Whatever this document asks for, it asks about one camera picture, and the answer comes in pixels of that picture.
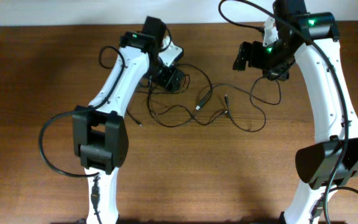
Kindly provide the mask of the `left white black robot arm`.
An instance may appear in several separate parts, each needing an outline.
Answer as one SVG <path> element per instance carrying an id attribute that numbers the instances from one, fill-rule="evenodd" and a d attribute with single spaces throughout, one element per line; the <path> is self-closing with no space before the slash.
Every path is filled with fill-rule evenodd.
<path id="1" fill-rule="evenodd" d="M 174 63 L 182 56 L 183 49 L 173 44 L 167 25 L 149 16 L 141 31 L 121 36 L 116 62 L 97 96 L 87 107 L 75 108 L 74 152 L 89 189 L 89 212 L 81 223 L 118 221 L 117 175 L 129 148 L 127 107 L 142 78 L 169 93 L 179 90 L 185 75 Z"/>

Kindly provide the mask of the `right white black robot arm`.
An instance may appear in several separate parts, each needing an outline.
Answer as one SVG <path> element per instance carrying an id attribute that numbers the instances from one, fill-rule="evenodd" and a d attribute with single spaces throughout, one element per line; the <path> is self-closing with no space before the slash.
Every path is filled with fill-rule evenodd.
<path id="1" fill-rule="evenodd" d="M 358 175 L 358 117 L 340 58 L 339 31 L 329 12 L 311 14 L 303 1 L 273 3 L 262 42 L 244 42 L 235 70 L 258 68 L 264 78 L 288 78 L 298 65 L 306 83 L 314 119 L 312 146 L 300 149 L 295 164 L 300 182 L 281 223 L 317 223 L 328 215 L 328 201 Z"/>

